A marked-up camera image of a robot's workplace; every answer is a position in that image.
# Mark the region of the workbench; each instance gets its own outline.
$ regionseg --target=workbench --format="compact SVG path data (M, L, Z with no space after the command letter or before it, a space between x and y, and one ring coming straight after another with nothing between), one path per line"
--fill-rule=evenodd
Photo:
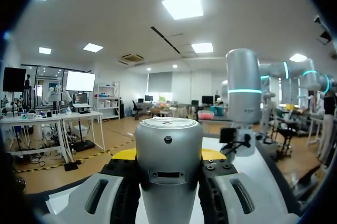
M71 121L71 120L79 121L79 120L83 120L83 119L87 119L87 120L91 121L91 125L92 125L91 133L92 133L93 141L94 141L96 146L105 150L105 142L104 142L104 136L103 136L103 127L102 127L102 115L103 114L101 112L96 112L96 111L91 111L90 113L73 112L72 114L69 114L69 115L66 115L65 113L63 113L63 114L58 115L58 117L62 119L64 137L66 138L66 144L67 144L67 147L68 147L69 151L70 151L70 148L69 148L69 145L68 145L69 143L68 143L68 140L67 140L67 133L66 133L67 130L66 130L65 122ZM94 126L93 126L94 118L97 118L97 121L98 121L98 123L100 125L100 128L101 128L101 136L102 136L102 145L103 146L100 146L95 140Z
M5 128L12 128L14 126L32 126L32 125L42 125L42 124L56 124L56 130L58 134L58 140L60 145L57 147L51 148L43 148L43 149L35 149L35 150L27 150L27 151L10 151L8 152L11 155L26 155L26 154L37 154L37 153L45 153L54 150L60 150L63 158L66 163L69 163L67 153L70 153L70 150L66 150L65 141L62 136L62 129L61 129L61 117L59 115L53 115L52 117L43 118L42 116L38 115L33 119L22 119L20 116L15 117L5 117L0 120L0 123Z

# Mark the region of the plastic container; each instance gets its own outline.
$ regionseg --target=plastic container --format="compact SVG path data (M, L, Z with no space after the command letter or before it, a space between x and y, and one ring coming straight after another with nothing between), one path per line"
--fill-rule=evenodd
M118 101L111 101L111 107L117 107Z
M212 120L214 117L214 112L211 111L198 111L198 118L200 120Z
M88 128L84 125L81 125L81 132L82 132L82 137L86 137L88 134ZM78 125L74 126L74 132L73 132L77 137L81 137L80 135L80 127Z
M104 101L100 101L98 103L98 108L104 108Z
M111 101L110 100L105 100L104 107L110 107Z

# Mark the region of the black cable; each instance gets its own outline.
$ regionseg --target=black cable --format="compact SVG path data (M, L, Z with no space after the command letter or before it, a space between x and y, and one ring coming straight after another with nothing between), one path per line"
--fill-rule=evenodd
M237 145L236 147L234 147L234 148L232 148L229 152L227 152L226 154L229 154L229 153L232 153L233 151L235 151L238 147L240 147L240 146L242 146L243 145L243 143L244 142L230 142L230 143L228 143L227 145L225 145L225 146L223 146L222 148L221 148L221 150L220 150L220 152L221 151L223 151L223 150L225 150L225 149L227 149L228 147L228 145L230 144L230 145L233 145L233 143L238 143L239 145Z

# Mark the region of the white table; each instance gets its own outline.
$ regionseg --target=white table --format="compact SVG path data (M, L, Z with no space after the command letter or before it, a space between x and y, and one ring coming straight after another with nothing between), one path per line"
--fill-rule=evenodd
M311 119L311 123L310 123L308 141L306 142L307 146L309 146L309 144L312 144L312 143L317 143L317 142L319 142L321 140L319 138L319 133L320 133L321 124L323 124L323 120L321 120L321 119L317 119L317 118L310 118L310 119ZM314 122L317 123L318 127L317 127L317 131L316 131L315 140L311 141L310 138L311 138L312 128L314 126Z
M56 124L58 140L60 142L59 147L51 147L51 148L44 148L44 149L36 149L36 150L27 150L27 151L12 151L8 152L11 155L25 155L25 154L37 154L37 153L44 153L54 150L60 150L64 160L66 163L69 163L67 157L67 151L64 144L64 139L62 137L62 130L61 130L61 118L59 115L53 115L52 117L43 118L42 116L36 116L33 119L22 119L20 116L15 117L5 117L0 120L2 126L7 128L12 128L13 126L25 126L25 125L42 125L42 124Z
M67 137L67 130L66 130L66 126L65 126L65 122L69 121L69 120L81 120L81 119L90 119L91 120L91 133L92 133L92 137L94 140L94 143L96 146L98 146L99 148L105 150L105 143L104 143L104 136L103 136L103 128L102 128L102 113L101 112L96 112L96 111L91 111L91 113L78 113L78 112L73 112L72 114L66 115L66 114L59 114L58 116L62 119L63 122L63 131L64 131L64 137L65 137L65 142L67 144L69 153L71 155L71 151L69 148L69 143L68 143L68 137ZM100 146L99 144L96 143L95 140L95 133L94 133L94 118L97 117L97 120L100 124L100 128L101 128L101 136L102 136L102 144L103 146Z
M173 112L172 111L160 111L159 112L160 117L164 116L164 117L172 117Z

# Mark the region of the black chair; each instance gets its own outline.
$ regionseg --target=black chair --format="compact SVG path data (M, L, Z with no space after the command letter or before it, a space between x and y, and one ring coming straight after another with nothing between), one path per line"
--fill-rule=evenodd
M137 104L135 103L135 101L132 100L132 103L133 103L133 111L135 111L135 120L137 120L139 118L139 111L142 111L143 109L142 108L139 108L137 106Z

